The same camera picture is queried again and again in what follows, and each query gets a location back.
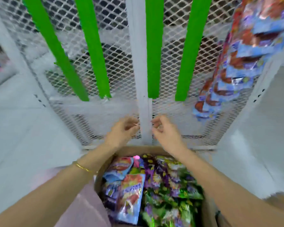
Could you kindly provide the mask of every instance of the cardboard box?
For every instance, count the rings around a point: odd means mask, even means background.
[[[106,169],[110,166],[112,160],[116,156],[136,156],[143,155],[145,153],[153,154],[153,155],[165,155],[169,156],[169,154],[164,151],[162,147],[159,146],[125,146],[120,149],[114,156],[111,156],[98,171],[98,175],[95,181],[95,191],[99,194],[101,191],[101,187],[103,184],[102,176]],[[204,200],[202,202],[202,220],[203,227],[217,227],[216,219],[215,219],[215,209],[211,202],[206,198],[206,194],[204,194]],[[115,227],[127,226],[130,227],[132,225],[115,225]]]

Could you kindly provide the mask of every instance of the hand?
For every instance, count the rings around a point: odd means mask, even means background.
[[[105,143],[116,149],[125,146],[140,129],[137,123],[139,120],[134,117],[121,118],[107,133]]]
[[[165,115],[157,116],[152,123],[154,124],[153,134],[167,152],[172,154],[179,148],[187,148],[177,126],[171,123]]]

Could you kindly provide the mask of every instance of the forearm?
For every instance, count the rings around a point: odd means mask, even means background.
[[[196,153],[180,148],[172,155],[193,173],[232,226],[284,226],[284,213],[231,181]]]
[[[100,145],[78,160],[94,174],[117,149]],[[0,214],[0,227],[54,226],[93,173],[70,165]]]

